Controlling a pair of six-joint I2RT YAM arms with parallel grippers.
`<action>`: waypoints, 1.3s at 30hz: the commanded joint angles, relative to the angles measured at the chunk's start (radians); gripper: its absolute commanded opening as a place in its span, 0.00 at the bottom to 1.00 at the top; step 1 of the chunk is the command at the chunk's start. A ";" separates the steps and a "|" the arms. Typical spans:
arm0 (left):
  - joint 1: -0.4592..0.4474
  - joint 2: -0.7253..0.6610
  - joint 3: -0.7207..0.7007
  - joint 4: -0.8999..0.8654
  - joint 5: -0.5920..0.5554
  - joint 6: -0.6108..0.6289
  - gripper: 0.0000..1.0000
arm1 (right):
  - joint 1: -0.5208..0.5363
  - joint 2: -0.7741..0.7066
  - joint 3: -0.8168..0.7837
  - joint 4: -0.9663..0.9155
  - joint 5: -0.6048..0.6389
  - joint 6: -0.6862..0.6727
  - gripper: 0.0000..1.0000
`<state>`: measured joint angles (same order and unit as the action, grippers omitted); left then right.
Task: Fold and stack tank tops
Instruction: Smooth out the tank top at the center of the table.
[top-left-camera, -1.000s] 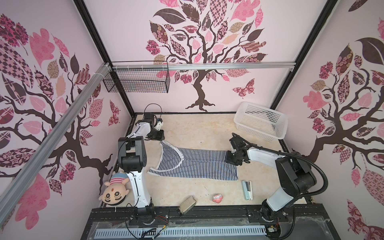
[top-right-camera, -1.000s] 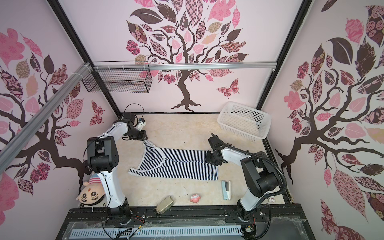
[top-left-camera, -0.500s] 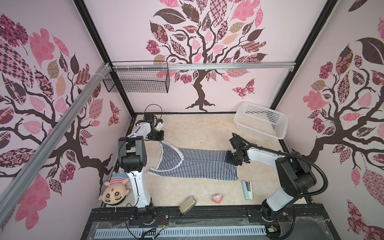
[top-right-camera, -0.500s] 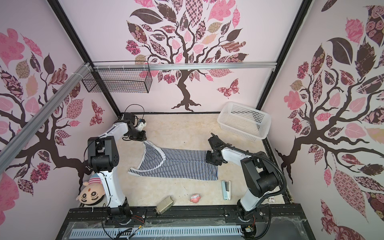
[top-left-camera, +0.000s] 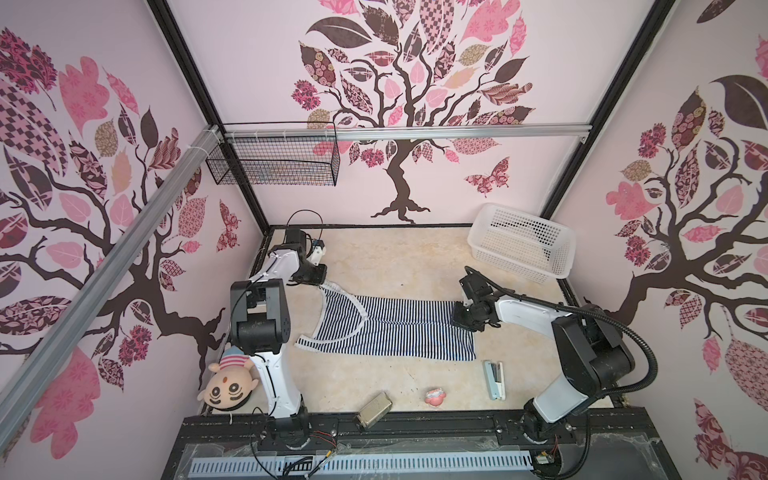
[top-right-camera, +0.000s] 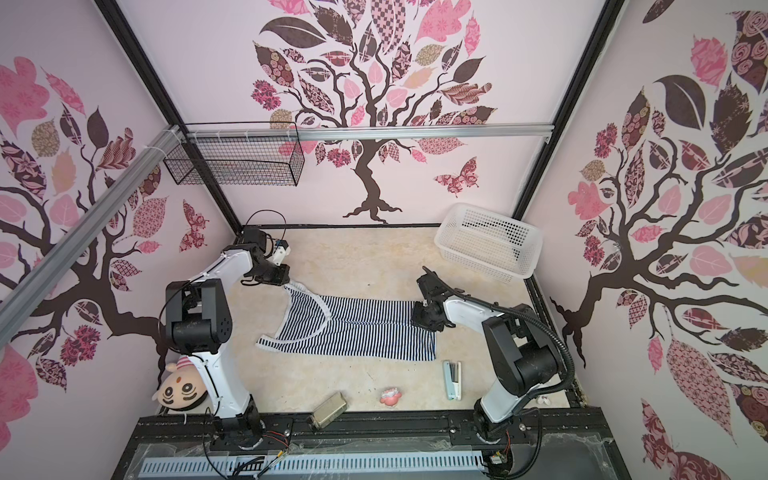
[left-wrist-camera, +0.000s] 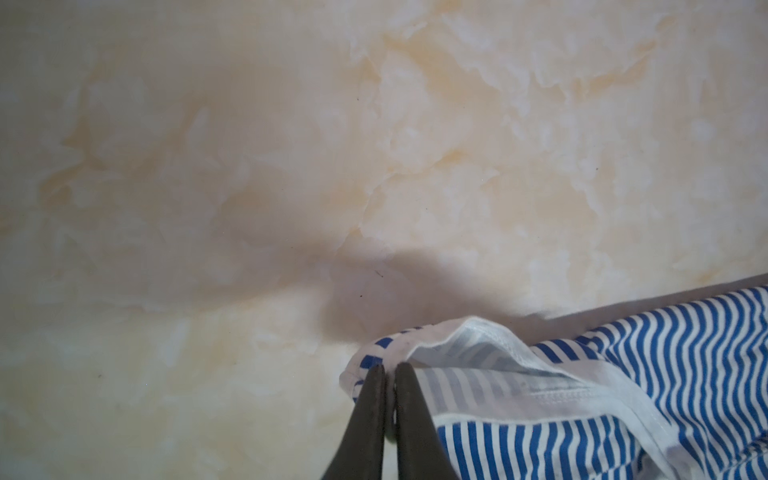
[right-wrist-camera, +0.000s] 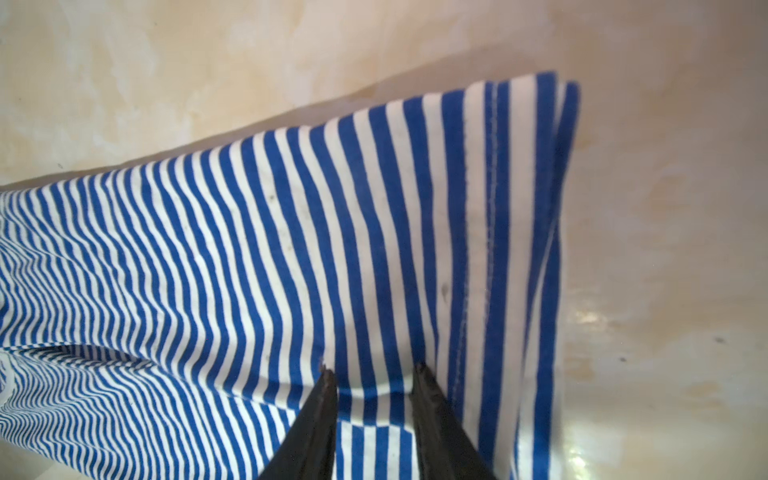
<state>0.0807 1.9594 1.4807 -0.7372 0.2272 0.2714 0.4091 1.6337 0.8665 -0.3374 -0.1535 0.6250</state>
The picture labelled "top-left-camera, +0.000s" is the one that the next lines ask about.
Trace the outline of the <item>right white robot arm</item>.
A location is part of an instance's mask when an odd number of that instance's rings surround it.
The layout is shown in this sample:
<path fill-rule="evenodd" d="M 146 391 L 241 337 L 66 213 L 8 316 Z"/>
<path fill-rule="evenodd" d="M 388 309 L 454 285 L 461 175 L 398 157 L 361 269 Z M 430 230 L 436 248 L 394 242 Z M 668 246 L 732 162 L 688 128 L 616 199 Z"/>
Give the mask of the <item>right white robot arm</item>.
<path fill-rule="evenodd" d="M 567 417 L 656 380 L 659 364 L 649 344 L 600 307 L 553 303 L 504 288 L 472 267 L 465 272 L 459 280 L 464 299 L 455 304 L 455 326 L 477 333 L 517 325 L 555 343 L 561 373 L 523 408 L 521 429 L 528 441 L 543 444 Z"/>

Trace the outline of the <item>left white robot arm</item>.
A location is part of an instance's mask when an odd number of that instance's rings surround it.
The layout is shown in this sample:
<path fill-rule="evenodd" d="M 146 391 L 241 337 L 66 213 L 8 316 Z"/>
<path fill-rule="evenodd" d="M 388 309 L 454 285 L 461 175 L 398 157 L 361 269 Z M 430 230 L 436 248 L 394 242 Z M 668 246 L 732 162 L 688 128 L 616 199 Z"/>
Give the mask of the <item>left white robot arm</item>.
<path fill-rule="evenodd" d="M 255 362 L 267 399 L 266 425 L 274 438 L 285 441 L 310 436 L 307 408 L 282 353 L 291 336 L 285 287 L 322 283 L 327 273 L 322 256 L 322 243 L 288 228 L 262 268 L 230 287 L 230 341 Z"/>

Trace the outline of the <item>blue white striped tank top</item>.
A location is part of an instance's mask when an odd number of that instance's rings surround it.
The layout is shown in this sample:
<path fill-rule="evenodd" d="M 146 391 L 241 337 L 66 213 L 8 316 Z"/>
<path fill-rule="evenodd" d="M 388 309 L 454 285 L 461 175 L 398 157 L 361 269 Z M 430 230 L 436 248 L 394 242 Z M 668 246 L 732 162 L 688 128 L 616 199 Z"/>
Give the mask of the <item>blue white striped tank top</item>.
<path fill-rule="evenodd" d="M 311 337 L 296 340 L 300 349 L 450 362 L 476 359 L 473 334 L 452 323 L 451 301 L 358 296 L 332 282 L 320 290 L 323 304 L 317 328 Z"/>

